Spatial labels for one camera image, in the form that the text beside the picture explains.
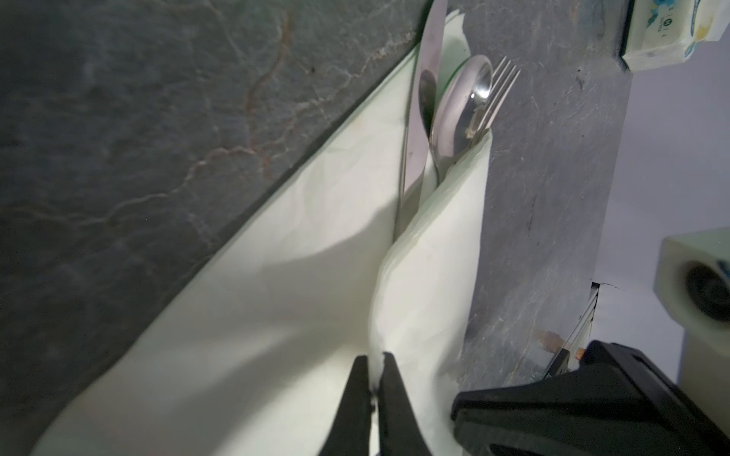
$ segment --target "folded napkin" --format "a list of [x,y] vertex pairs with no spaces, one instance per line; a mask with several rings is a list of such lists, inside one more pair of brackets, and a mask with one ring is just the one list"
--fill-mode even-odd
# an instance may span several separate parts
[[[447,18],[442,85],[469,56]],[[313,455],[356,355],[398,361],[426,443],[461,454],[448,412],[480,248],[491,135],[393,243],[410,53],[105,375],[35,455]],[[373,454],[377,428],[372,430]]]

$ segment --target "knife blade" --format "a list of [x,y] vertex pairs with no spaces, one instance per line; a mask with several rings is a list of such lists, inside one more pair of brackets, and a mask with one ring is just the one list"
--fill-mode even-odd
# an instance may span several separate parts
[[448,0],[434,0],[420,39],[408,110],[406,146],[401,165],[395,239],[405,231],[408,223],[418,212],[420,203],[423,171],[430,152],[429,131],[436,104],[436,81],[439,75],[447,4]]

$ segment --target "white wall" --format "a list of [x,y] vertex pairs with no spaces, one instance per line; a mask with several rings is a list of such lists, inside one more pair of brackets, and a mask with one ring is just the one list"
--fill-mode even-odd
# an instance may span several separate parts
[[661,240],[730,225],[730,31],[687,63],[634,75],[594,281],[591,338],[677,380],[683,329],[653,294]]

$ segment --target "white container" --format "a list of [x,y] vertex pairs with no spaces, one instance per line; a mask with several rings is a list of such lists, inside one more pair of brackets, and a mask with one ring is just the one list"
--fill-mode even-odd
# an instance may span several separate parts
[[728,22],[730,0],[636,0],[623,59],[633,72],[685,62]]

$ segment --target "spoon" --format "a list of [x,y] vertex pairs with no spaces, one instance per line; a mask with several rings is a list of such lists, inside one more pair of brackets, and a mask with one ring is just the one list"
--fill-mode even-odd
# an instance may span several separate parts
[[484,55],[469,57],[446,86],[431,124],[431,153],[439,183],[470,148],[492,90],[492,64]]

